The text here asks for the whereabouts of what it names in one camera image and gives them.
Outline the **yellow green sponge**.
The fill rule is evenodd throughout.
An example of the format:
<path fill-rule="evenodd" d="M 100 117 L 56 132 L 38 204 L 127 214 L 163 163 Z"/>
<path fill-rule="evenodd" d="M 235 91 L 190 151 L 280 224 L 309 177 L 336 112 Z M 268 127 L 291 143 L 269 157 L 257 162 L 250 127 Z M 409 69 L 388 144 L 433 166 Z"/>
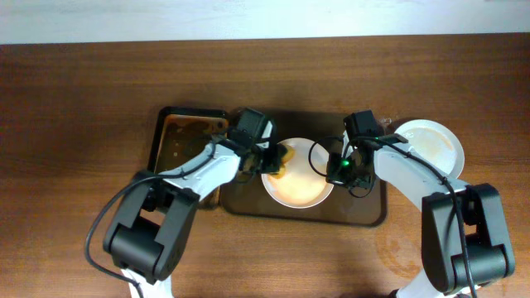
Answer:
<path fill-rule="evenodd" d="M 276 179 L 281 179 L 286 174 L 287 172 L 286 164 L 295 155 L 295 150 L 292 147 L 288 145 L 285 145 L 285 146 L 282 145 L 282 148 L 285 149 L 285 152 L 281 156 L 278 171 L 271 174 L 271 176 Z"/>

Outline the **white plate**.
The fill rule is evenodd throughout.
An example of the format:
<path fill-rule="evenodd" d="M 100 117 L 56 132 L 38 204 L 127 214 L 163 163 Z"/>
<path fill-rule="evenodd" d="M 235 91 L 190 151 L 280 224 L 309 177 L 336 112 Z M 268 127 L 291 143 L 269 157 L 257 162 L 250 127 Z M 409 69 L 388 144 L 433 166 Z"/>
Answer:
<path fill-rule="evenodd" d="M 399 126 L 395 133 L 405 137 L 416 152 L 452 178 L 464 169 L 464 149 L 456 135 L 432 120 L 417 119 Z"/>
<path fill-rule="evenodd" d="M 319 144 L 309 150 L 314 141 L 301 137 L 285 139 L 280 144 L 294 151 L 293 157 L 285 164 L 283 175 L 262 174 L 262 183 L 267 193 L 279 204 L 292 209 L 306 209 L 323 202 L 334 186 L 324 176 L 318 175 L 310 166 L 321 173 L 326 170 L 328 151 Z"/>

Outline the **white plate front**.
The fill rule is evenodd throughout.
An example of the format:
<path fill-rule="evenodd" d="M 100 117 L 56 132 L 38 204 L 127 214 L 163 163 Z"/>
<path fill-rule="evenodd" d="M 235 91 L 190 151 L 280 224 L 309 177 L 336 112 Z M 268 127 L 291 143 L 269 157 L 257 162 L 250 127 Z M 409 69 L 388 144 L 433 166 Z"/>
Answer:
<path fill-rule="evenodd" d="M 416 152 L 452 178 L 464 169 L 464 149 L 456 135 L 432 120 L 417 119 L 399 126 L 395 133 L 405 137 Z"/>

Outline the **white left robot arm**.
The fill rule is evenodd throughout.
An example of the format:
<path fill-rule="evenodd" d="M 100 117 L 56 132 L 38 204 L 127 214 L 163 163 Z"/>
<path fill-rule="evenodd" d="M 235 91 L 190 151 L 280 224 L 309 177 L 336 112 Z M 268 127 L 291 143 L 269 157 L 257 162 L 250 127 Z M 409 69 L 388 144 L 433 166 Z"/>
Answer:
<path fill-rule="evenodd" d="M 239 174 L 278 173 L 287 150 L 275 136 L 270 117 L 246 108 L 234 124 L 208 136 L 202 152 L 188 162 L 158 174 L 141 171 L 111 199 L 119 206 L 103 249 L 132 296 L 144 297 L 147 290 L 170 295 L 160 284 L 182 257 L 200 202 Z"/>

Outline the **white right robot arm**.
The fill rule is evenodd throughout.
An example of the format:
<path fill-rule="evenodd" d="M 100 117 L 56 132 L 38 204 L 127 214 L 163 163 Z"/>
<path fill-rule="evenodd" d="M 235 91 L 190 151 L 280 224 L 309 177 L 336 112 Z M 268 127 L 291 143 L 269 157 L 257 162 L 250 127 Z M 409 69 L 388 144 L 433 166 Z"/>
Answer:
<path fill-rule="evenodd" d="M 369 110 L 345 117 L 343 149 L 325 178 L 353 191 L 388 182 L 422 213 L 422 270 L 392 297 L 475 297 L 512 276 L 513 247 L 499 192 L 448 176 L 399 134 L 385 135 Z"/>

